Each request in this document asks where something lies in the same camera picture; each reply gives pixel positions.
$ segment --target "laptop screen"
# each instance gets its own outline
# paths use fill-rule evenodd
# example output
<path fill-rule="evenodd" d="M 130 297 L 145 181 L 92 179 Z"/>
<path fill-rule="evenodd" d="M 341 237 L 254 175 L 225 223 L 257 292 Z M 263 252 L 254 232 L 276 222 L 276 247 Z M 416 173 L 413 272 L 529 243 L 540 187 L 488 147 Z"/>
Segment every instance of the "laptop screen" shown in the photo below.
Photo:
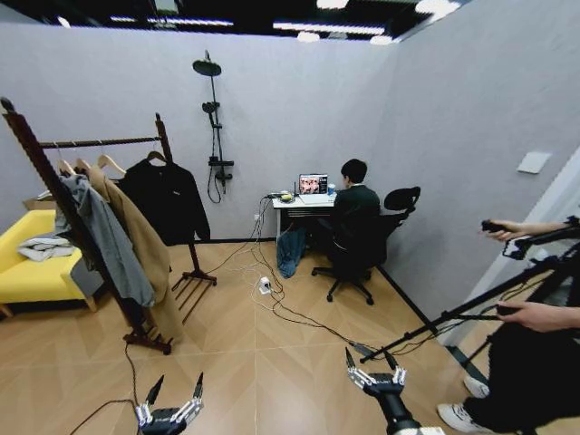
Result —
<path fill-rule="evenodd" d="M 328 174 L 300 174 L 298 179 L 300 195 L 328 192 Z"/>

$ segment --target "man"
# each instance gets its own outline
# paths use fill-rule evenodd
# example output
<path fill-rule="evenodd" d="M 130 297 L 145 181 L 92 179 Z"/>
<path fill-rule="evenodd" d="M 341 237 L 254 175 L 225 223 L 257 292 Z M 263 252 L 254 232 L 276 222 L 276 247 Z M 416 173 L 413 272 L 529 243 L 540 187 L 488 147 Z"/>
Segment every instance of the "man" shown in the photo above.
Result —
<path fill-rule="evenodd" d="M 496 220 L 507 231 L 488 234 L 505 242 L 544 234 L 572 224 L 528 224 Z M 466 378 L 474 397 L 462 404 L 439 405 L 441 418 L 465 433 L 531 430 L 555 419 L 580 415 L 580 266 L 542 304 L 500 302 L 518 308 L 499 316 L 504 324 L 489 349 L 488 385 Z"/>
<path fill-rule="evenodd" d="M 366 171 L 366 163 L 358 159 L 344 163 L 341 169 L 344 190 L 336 194 L 331 221 L 317 219 L 318 225 L 313 229 L 324 251 L 333 249 L 334 243 L 349 247 L 350 241 L 358 237 L 361 223 L 381 212 L 379 197 L 363 184 Z"/>
<path fill-rule="evenodd" d="M 350 159 L 344 163 L 341 169 L 344 190 L 336 195 L 333 208 L 333 218 L 337 222 L 344 222 L 348 226 L 355 220 L 379 215 L 379 197 L 363 184 L 366 171 L 366 163 L 358 159 Z"/>

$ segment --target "black jacket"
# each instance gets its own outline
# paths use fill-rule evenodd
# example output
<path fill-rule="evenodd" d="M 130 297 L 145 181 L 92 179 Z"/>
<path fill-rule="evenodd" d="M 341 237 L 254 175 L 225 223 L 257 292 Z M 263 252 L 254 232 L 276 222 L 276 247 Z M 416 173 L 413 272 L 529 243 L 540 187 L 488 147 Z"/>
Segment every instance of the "black jacket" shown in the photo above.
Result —
<path fill-rule="evenodd" d="M 127 170 L 119 187 L 167 246 L 209 239 L 209 223 L 193 175 L 175 163 L 154 166 L 142 160 Z"/>
<path fill-rule="evenodd" d="M 353 244 L 368 243 L 370 218 L 379 216 L 380 212 L 381 201 L 374 190 L 364 185 L 341 190 L 333 207 L 335 241 L 349 249 Z"/>

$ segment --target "human hand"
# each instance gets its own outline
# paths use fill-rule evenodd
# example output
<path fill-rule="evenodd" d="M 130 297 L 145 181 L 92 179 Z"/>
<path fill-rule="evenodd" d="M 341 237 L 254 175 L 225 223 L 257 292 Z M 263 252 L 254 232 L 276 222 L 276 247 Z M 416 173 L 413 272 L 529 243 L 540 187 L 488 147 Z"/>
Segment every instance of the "human hand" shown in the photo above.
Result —
<path fill-rule="evenodd" d="M 495 233 L 485 232 L 486 237 L 493 238 L 500 242 L 508 242 L 514 238 L 526 236 L 527 232 L 525 229 L 525 224 L 520 224 L 517 222 L 512 222 L 510 220 L 491 220 L 492 224 L 501 225 L 507 228 L 507 231 L 496 231 Z"/>
<path fill-rule="evenodd" d="M 578 315 L 574 308 L 567 306 L 504 301 L 498 302 L 498 305 L 519 309 L 517 313 L 510 315 L 498 315 L 499 320 L 506 323 L 522 324 L 538 333 L 550 333 L 575 327 L 575 318 Z"/>

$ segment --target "ceiling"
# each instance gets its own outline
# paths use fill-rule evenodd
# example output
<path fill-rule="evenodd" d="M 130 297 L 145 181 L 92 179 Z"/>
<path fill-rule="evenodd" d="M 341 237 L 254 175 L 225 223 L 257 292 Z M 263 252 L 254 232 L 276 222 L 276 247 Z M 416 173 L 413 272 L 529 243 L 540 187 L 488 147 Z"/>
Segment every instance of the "ceiling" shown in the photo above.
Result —
<path fill-rule="evenodd" d="M 296 30 L 281 30 L 274 22 L 338 24 L 384 27 L 397 37 L 430 17 L 415 12 L 418 0 L 350 0 L 344 9 L 319 9 L 316 0 L 1 0 L 36 21 L 60 25 L 57 16 L 72 26 L 150 29 L 180 32 L 266 34 L 296 36 Z M 164 16 L 220 20 L 230 25 L 167 24 Z M 111 17 L 135 21 L 113 21 Z M 344 34 L 319 32 L 322 38 Z M 348 39 L 370 39 L 371 34 L 350 34 Z"/>

